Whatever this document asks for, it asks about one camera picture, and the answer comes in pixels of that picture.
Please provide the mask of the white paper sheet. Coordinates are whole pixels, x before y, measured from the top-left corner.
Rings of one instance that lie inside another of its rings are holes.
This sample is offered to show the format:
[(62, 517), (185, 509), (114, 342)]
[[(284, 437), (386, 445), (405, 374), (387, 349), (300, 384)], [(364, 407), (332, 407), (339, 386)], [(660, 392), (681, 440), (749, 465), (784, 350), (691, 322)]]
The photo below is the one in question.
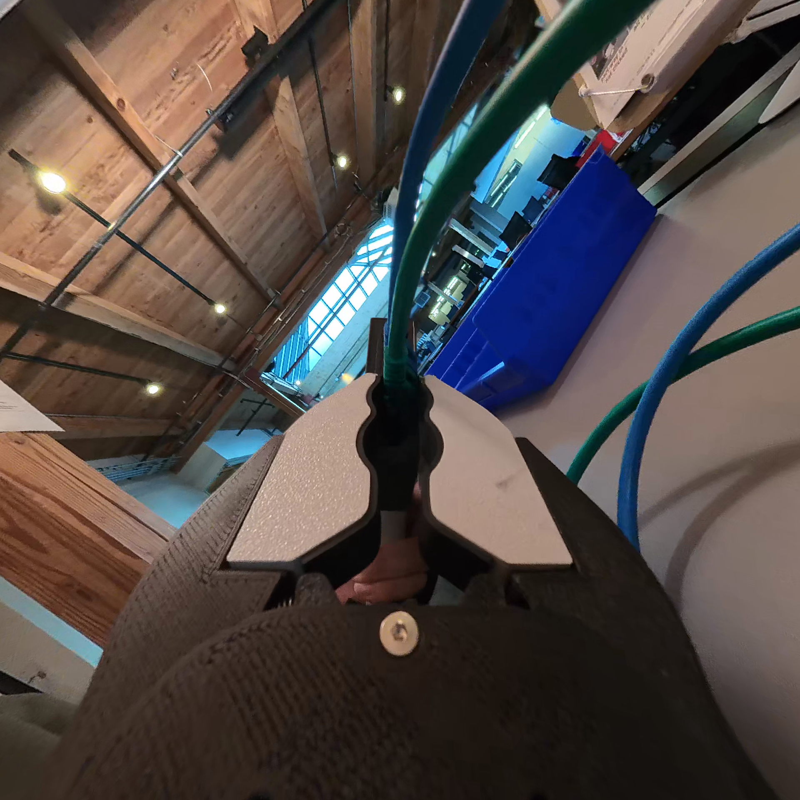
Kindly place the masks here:
[(2, 433), (63, 433), (64, 429), (1, 382)]

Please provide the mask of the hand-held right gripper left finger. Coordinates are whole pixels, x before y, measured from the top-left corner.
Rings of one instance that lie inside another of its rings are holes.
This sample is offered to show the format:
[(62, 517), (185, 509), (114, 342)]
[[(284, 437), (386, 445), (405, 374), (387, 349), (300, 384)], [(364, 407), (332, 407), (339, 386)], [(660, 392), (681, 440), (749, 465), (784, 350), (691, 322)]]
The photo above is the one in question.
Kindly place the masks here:
[(226, 555), (232, 570), (346, 583), (375, 559), (378, 478), (364, 435), (377, 382), (362, 375), (289, 428)]

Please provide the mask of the blue plastic bin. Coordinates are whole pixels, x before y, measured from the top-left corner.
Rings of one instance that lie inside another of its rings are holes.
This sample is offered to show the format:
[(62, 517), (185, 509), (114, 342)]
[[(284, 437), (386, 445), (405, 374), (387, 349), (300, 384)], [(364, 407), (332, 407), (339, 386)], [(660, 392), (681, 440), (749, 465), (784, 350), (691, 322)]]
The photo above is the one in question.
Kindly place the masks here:
[(656, 216), (595, 151), (426, 372), (489, 410), (552, 386)]

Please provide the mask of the person's left hand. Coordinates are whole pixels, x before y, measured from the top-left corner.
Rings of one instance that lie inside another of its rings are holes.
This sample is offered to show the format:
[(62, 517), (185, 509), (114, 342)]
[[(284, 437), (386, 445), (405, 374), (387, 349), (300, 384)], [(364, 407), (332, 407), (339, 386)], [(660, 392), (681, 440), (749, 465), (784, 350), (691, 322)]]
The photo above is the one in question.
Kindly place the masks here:
[(382, 545), (375, 560), (336, 589), (342, 605), (402, 603), (419, 595), (428, 583), (428, 567), (418, 538)]

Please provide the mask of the metal ceiling pipe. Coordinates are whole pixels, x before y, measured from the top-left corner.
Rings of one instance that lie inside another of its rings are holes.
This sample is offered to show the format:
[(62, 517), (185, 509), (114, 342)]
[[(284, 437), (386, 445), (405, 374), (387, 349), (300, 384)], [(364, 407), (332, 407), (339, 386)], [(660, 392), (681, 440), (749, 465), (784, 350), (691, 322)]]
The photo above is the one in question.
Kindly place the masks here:
[(155, 145), (158, 144), (155, 135), (151, 134), (131, 105), (123, 106), (124, 96), (118, 91), (116, 84), (51, 3), (18, 2), (12, 5), (8, 2), (3, 6), (4, 17), (19, 8), (20, 14), (25, 17), (29, 26), (61, 60), (79, 88), (95, 103), (98, 112), (104, 114), (117, 127), (145, 165), (153, 170), (154, 175), (139, 194), (131, 199), (129, 205), (119, 212), (117, 218), (113, 222), (106, 223), (105, 232), (90, 246), (85, 255), (82, 255), (66, 275), (55, 283), (52, 283), (53, 275), (35, 270), (18, 259), (2, 254), (2, 289), (36, 303), (31, 318), (23, 321), (2, 344), (2, 359), (14, 358), (44, 363), (39, 356), (15, 352), (15, 346), (34, 329), (47, 312), (55, 309), (105, 325), (123, 335), (161, 346), (196, 363), (214, 367), (224, 367), (227, 364), (225, 358), (213, 350), (197, 345), (144, 317), (107, 302), (104, 298), (76, 288), (75, 281), (113, 237), (121, 238), (156, 266), (163, 270), (167, 269), (165, 264), (123, 233), (124, 225), (155, 193), (155, 190), (165, 184), (239, 273), (255, 287), (257, 293), (263, 295), (269, 302), (278, 297), (275, 290), (259, 282), (233, 240), (218, 224), (218, 218), (202, 203), (194, 185), (181, 172), (179, 166), (210, 132), (213, 125), (224, 127), (231, 122), (236, 113), (243, 113), (249, 104), (255, 101), (256, 94), (265, 89), (269, 80), (287, 64), (290, 56), (300, 45), (311, 40), (318, 27), (323, 25), (327, 16), (340, 4), (334, 1), (313, 2), (309, 9), (295, 18), (292, 25), (275, 43), (262, 46), (257, 51), (252, 66), (240, 81), (213, 110), (206, 113), (200, 126), (183, 145), (171, 151), (171, 157), (165, 162), (159, 151), (155, 150)]

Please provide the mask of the ceiling spotlights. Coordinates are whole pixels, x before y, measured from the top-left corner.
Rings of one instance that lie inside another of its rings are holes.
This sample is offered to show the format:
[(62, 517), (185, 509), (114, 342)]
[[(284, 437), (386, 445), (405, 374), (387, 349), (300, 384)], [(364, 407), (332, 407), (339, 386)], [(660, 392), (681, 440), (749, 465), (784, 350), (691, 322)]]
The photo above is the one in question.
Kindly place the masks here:
[[(53, 200), (54, 205), (70, 205), (83, 215), (91, 218), (95, 226), (101, 226), (103, 231), (111, 222), (106, 220), (105, 217), (91, 207), (89, 207), (82, 199), (77, 197), (70, 191), (67, 182), (61, 176), (56, 174), (53, 170), (46, 170), (36, 166), (29, 168), (32, 174), (31, 181), (36, 186), (40, 195), (44, 195), (44, 199)], [(200, 236), (202, 233), (199, 229), (199, 223), (192, 223), (189, 225), (188, 216), (183, 220), (178, 220), (177, 201), (170, 201), (162, 209), (162, 213), (158, 218), (151, 220), (153, 225), (148, 230), (136, 231), (145, 234), (144, 241), (139, 242), (133, 235), (128, 235), (125, 230), (117, 230), (114, 238), (118, 239), (125, 245), (128, 255), (122, 255), (122, 245), (117, 247), (120, 250), (119, 259), (115, 264), (110, 265), (111, 268), (107, 274), (101, 276), (94, 289), (85, 289), (77, 284), (78, 278), (73, 277), (68, 285), (65, 285), (59, 290), (59, 294), (50, 305), (46, 305), (45, 301), (54, 293), (60, 283), (66, 280), (64, 278), (55, 280), (55, 276), (50, 274), (43, 274), (42, 280), (46, 283), (45, 278), (50, 280), (53, 278), (55, 283), (52, 287), (49, 284), (45, 286), (49, 293), (42, 295), (41, 301), (38, 301), (36, 309), (39, 315), (36, 317), (36, 322), (32, 323), (32, 330), (41, 331), (44, 335), (45, 328), (49, 334), (53, 332), (50, 328), (55, 330), (56, 323), (51, 324), (51, 317), (55, 315), (70, 315), (70, 320), (77, 319), (76, 325), (80, 324), (87, 327), (90, 323), (93, 325), (100, 325), (116, 335), (127, 337), (132, 341), (137, 339), (145, 345), (153, 345), (154, 347), (161, 348), (161, 350), (169, 351), (172, 355), (179, 356), (193, 362), (195, 365), (200, 365), (205, 369), (213, 369), (220, 366), (224, 361), (223, 354), (209, 349), (196, 342), (194, 339), (183, 336), (178, 331), (173, 330), (166, 323), (174, 323), (177, 320), (178, 312), (183, 309), (184, 305), (180, 302), (189, 300), (189, 297), (196, 298), (193, 302), (195, 305), (190, 307), (189, 316), (199, 315), (199, 304), (202, 303), (203, 307), (207, 309), (203, 313), (203, 320), (205, 322), (200, 327), (211, 327), (221, 329), (225, 324), (230, 323), (234, 327), (237, 325), (242, 327), (240, 323), (233, 319), (231, 316), (231, 306), (238, 303), (255, 303), (254, 299), (247, 299), (251, 295), (254, 297), (257, 294), (256, 289), (250, 288), (244, 291), (246, 295), (244, 301), (237, 301), (236, 286), (231, 289), (225, 288), (225, 285), (233, 281), (237, 283), (241, 289), (245, 283), (245, 277), (227, 278), (214, 277), (212, 275), (212, 267), (223, 267), (223, 255), (214, 256), (211, 254), (212, 242), (202, 243), (201, 238), (205, 242), (206, 235)], [(337, 228), (337, 245), (329, 254), (323, 253), (323, 244), (333, 245), (335, 236), (331, 234), (325, 242), (320, 244), (317, 248), (318, 252), (311, 258), (305, 266), (309, 267), (311, 272), (308, 272), (306, 277), (323, 277), (323, 267), (333, 268), (335, 258), (341, 261), (340, 266), (347, 262), (355, 262), (367, 264), (367, 245), (359, 242), (359, 238), (364, 238), (368, 241), (369, 238), (375, 238), (370, 233), (366, 236), (367, 227), (364, 226), (363, 230), (358, 232), (358, 238), (355, 237), (356, 226), (355, 222), (351, 221), (352, 225), (347, 228), (345, 222)], [(152, 270), (158, 271), (159, 274), (165, 275), (164, 278), (159, 278), (158, 281), (152, 277), (149, 272), (137, 272), (134, 275), (133, 267), (135, 265), (143, 266), (143, 262), (147, 261), (152, 264)], [(118, 279), (122, 280), (124, 275), (128, 275), (123, 281), (124, 286), (118, 291), (118, 294), (123, 292), (123, 289), (128, 290), (128, 295), (139, 294), (144, 292), (144, 289), (135, 289), (134, 284), (139, 281), (145, 288), (150, 287), (147, 295), (147, 300), (150, 305), (145, 309), (144, 300), (139, 305), (142, 307), (138, 309), (129, 307), (131, 300), (128, 297), (126, 300), (120, 299), (115, 301), (109, 299), (104, 292), (111, 284), (114, 284)], [(136, 384), (139, 388), (138, 393), (144, 398), (148, 397), (148, 403), (155, 402), (155, 398), (162, 398), (165, 394), (169, 394), (175, 387), (169, 385), (162, 379), (157, 379), (154, 373), (155, 367), (150, 368), (150, 373), (145, 376), (129, 375), (119, 370), (113, 371), (100, 366), (85, 365), (82, 362), (74, 360), (67, 361), (66, 356), (56, 357), (55, 360), (51, 356), (45, 356), (45, 351), (42, 350), (36, 357), (33, 351), (29, 354), (31, 362), (37, 360), (37, 363), (58, 368), (60, 370), (69, 370), (75, 373), (82, 373), (98, 378), (106, 378), (108, 380), (115, 380), (117, 382), (125, 381), (131, 385)]]

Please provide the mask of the black network switch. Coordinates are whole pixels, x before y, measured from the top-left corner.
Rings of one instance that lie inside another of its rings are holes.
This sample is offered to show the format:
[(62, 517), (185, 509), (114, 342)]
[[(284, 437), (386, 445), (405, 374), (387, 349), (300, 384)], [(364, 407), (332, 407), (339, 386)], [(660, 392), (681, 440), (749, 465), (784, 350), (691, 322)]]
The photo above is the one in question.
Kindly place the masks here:
[(419, 426), (422, 416), (421, 379), (416, 371), (415, 324), (406, 338), (405, 383), (394, 393), (383, 381), (384, 333), (387, 319), (370, 320), (366, 367), (375, 375), (366, 398), (370, 416), (363, 446), (374, 472), (379, 512), (404, 512), (411, 504), (418, 477)]

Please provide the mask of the wooden post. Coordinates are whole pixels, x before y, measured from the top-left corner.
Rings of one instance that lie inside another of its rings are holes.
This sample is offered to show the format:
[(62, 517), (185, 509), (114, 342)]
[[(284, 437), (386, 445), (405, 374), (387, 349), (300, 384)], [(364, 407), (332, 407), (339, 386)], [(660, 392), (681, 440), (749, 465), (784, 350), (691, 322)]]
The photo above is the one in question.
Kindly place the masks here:
[(175, 532), (50, 435), (1, 434), (2, 578), (95, 645)]

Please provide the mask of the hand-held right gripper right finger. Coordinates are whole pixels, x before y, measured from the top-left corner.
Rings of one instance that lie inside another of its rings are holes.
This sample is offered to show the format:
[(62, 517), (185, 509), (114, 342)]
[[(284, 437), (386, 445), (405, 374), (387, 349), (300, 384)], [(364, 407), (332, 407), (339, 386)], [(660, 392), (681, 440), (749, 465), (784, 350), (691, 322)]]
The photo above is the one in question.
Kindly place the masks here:
[(573, 567), (510, 431), (437, 377), (421, 381), (418, 486), (426, 562), (454, 585)]

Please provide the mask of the person's olive clothing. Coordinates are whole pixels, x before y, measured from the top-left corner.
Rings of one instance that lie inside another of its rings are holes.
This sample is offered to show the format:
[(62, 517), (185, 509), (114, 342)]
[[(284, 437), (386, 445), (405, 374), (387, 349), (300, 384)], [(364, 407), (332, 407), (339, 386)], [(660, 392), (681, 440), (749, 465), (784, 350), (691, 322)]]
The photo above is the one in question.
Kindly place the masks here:
[(34, 796), (77, 707), (43, 693), (1, 697), (2, 799)]

